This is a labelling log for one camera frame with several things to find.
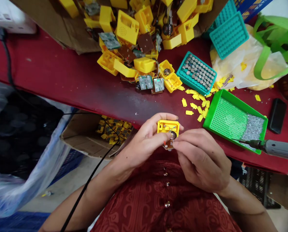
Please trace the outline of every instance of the white power strip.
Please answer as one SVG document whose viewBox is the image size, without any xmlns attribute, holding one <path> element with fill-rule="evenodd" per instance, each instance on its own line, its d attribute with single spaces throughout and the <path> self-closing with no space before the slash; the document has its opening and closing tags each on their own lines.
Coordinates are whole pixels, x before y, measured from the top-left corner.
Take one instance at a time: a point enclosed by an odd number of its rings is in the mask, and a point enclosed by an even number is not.
<svg viewBox="0 0 288 232">
<path fill-rule="evenodd" d="M 8 33 L 36 33 L 36 24 L 9 0 L 0 0 L 0 27 Z"/>
</svg>

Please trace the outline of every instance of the green plastic tray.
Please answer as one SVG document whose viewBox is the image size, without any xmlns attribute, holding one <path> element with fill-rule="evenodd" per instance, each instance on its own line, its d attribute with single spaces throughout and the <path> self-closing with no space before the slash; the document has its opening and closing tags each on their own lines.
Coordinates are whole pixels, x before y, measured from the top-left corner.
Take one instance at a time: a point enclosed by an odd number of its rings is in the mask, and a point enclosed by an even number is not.
<svg viewBox="0 0 288 232">
<path fill-rule="evenodd" d="M 240 12 L 234 14 L 212 31 L 209 36 L 222 60 L 249 39 L 249 34 Z"/>
<path fill-rule="evenodd" d="M 225 7 L 222 9 L 220 14 L 217 16 L 214 27 L 215 29 L 220 27 L 224 22 L 231 18 L 237 12 L 236 6 L 233 0 L 229 0 Z"/>
<path fill-rule="evenodd" d="M 264 119 L 263 131 L 259 138 L 264 140 L 268 119 L 226 90 L 215 93 L 203 127 L 246 150 L 260 155 L 261 150 L 253 151 L 233 140 L 240 139 L 244 134 L 247 126 L 247 114 Z"/>
<path fill-rule="evenodd" d="M 190 74 L 187 75 L 188 69 L 183 69 L 183 66 L 185 66 L 186 60 L 187 60 L 188 58 L 189 58 L 189 59 L 191 58 L 190 56 L 191 56 L 191 57 L 194 57 L 195 60 L 191 60 L 191 61 L 193 61 L 193 62 L 197 61 L 197 62 L 198 62 L 197 66 L 199 66 L 199 67 L 196 68 L 197 70 L 196 70 L 194 73 L 189 72 Z M 204 71 L 204 68 L 203 68 L 203 67 L 205 67 L 205 74 L 202 74 L 202 70 L 201 70 L 201 69 L 203 69 L 203 71 Z M 197 56 L 193 55 L 193 54 L 192 54 L 191 52 L 189 52 L 189 51 L 188 51 L 187 54 L 185 55 L 185 57 L 184 57 L 181 65 L 179 66 L 178 70 L 176 71 L 176 74 L 177 74 L 177 76 L 180 77 L 180 80 L 181 80 L 184 84 L 186 84 L 186 85 L 188 85 L 189 87 L 193 88 L 194 90 L 198 91 L 198 92 L 199 92 L 200 94 L 202 94 L 203 96 L 206 96 L 206 95 L 208 95 L 208 94 L 211 92 L 211 89 L 212 89 L 212 87 L 214 86 L 214 83 L 215 83 L 215 80 L 216 80 L 216 77 L 217 77 L 217 73 L 216 73 L 216 71 L 215 71 L 214 69 L 212 69 L 209 65 L 207 65 L 206 63 L 204 63 L 200 58 L 198 58 Z M 211 86 L 209 87 L 209 89 L 207 89 L 208 86 L 205 86 L 205 87 L 204 87 L 202 84 L 200 84 L 199 82 L 197 82 L 197 81 L 192 77 L 193 74 L 194 74 L 194 75 L 200 74 L 200 75 L 203 75 L 203 76 L 206 76 L 206 77 L 207 77 L 208 75 L 210 75 L 210 76 L 208 76 L 209 78 L 205 80 L 205 81 L 209 81 L 209 80 L 212 81 L 212 82 L 210 83 Z"/>
</svg>

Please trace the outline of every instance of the woman's right hand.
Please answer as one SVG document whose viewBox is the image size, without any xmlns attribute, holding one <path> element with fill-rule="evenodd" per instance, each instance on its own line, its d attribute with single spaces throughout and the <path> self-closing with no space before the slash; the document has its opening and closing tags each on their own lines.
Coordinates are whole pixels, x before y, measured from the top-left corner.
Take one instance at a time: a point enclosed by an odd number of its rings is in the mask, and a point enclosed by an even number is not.
<svg viewBox="0 0 288 232">
<path fill-rule="evenodd" d="M 218 193 L 230 181 L 231 161 L 205 129 L 184 132 L 175 139 L 173 147 L 186 180 L 196 187 Z"/>
</svg>

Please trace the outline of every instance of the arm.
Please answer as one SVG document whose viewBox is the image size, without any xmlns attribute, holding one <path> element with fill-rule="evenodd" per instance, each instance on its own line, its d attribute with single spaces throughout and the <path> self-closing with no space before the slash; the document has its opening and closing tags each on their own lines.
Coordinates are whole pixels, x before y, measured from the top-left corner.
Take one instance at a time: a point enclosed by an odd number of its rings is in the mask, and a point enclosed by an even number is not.
<svg viewBox="0 0 288 232">
<path fill-rule="evenodd" d="M 66 228 L 66 231 L 87 231 L 94 219 L 106 206 L 115 191 L 141 166 L 171 133 L 157 134 L 159 120 L 177 120 L 173 114 L 159 113 L 147 120 L 132 141 L 89 183 Z M 39 232 L 60 231 L 83 186 L 73 192 L 44 222 Z"/>
<path fill-rule="evenodd" d="M 173 147 L 187 181 L 217 193 L 243 232 L 277 231 L 258 199 L 230 176 L 230 160 L 206 130 L 186 131 Z"/>
</svg>

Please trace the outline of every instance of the hand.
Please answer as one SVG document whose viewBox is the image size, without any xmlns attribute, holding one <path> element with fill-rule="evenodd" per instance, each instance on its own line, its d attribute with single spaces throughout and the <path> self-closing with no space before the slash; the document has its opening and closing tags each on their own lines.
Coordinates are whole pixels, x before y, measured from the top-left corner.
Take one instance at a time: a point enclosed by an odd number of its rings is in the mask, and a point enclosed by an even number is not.
<svg viewBox="0 0 288 232">
<path fill-rule="evenodd" d="M 122 161 L 128 168 L 136 168 L 142 165 L 158 147 L 164 144 L 164 141 L 167 142 L 171 138 L 171 133 L 157 134 L 158 121 L 175 121 L 177 119 L 176 115 L 169 113 L 155 114 L 142 125 L 134 138 L 115 159 Z"/>
<path fill-rule="evenodd" d="M 173 142 L 186 180 L 196 187 L 218 193 L 230 181 L 231 161 L 204 129 L 188 130 Z"/>
</svg>

